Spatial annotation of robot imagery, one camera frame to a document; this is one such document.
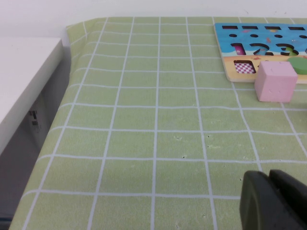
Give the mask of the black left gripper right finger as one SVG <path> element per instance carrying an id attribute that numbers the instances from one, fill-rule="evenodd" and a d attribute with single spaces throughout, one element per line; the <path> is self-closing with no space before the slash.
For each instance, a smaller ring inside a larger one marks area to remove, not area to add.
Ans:
<path id="1" fill-rule="evenodd" d="M 290 174 L 270 170 L 269 179 L 288 209 L 290 216 L 303 230 L 307 229 L 307 186 Z"/>

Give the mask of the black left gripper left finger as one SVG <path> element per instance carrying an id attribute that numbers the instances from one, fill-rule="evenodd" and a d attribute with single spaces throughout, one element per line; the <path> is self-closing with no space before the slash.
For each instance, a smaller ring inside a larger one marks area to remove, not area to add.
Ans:
<path id="1" fill-rule="evenodd" d="M 260 171 L 244 173 L 239 211 L 244 230 L 300 229 L 269 176 Z"/>

